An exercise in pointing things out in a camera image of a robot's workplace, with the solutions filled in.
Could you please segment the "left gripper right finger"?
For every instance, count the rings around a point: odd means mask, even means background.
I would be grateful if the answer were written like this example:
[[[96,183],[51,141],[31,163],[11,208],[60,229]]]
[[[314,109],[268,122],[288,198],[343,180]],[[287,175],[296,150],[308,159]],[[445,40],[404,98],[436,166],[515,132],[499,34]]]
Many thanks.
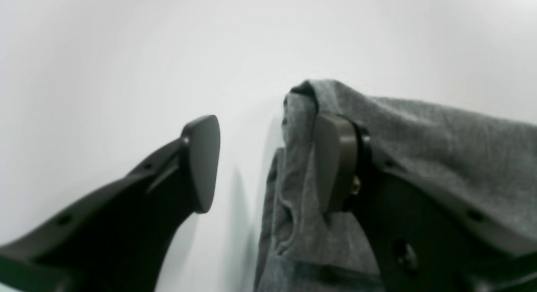
[[[409,172],[364,126],[317,115],[315,173],[322,213],[352,213],[387,292],[535,292],[535,240]]]

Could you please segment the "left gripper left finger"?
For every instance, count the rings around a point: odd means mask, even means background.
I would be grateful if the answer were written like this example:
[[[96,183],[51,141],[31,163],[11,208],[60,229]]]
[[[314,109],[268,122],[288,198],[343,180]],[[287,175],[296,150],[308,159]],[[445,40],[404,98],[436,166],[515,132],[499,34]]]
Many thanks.
[[[184,126],[127,175],[1,246],[1,285],[18,292],[153,292],[177,229],[209,212],[217,116]]]

